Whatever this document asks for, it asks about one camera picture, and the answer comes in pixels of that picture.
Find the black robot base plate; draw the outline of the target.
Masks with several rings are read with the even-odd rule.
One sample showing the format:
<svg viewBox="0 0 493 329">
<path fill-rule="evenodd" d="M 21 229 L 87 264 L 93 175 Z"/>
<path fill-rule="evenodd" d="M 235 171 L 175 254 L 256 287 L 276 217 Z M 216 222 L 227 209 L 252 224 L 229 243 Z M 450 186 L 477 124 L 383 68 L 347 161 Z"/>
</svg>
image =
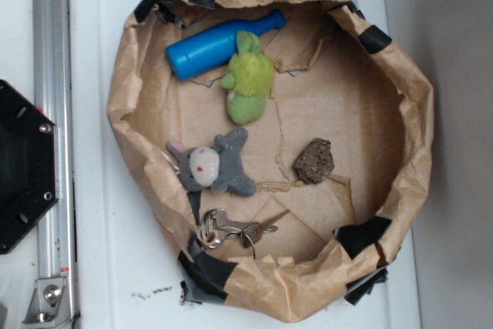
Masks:
<svg viewBox="0 0 493 329">
<path fill-rule="evenodd" d="M 54 125 L 1 81 L 1 254 L 11 253 L 58 200 Z"/>
</svg>

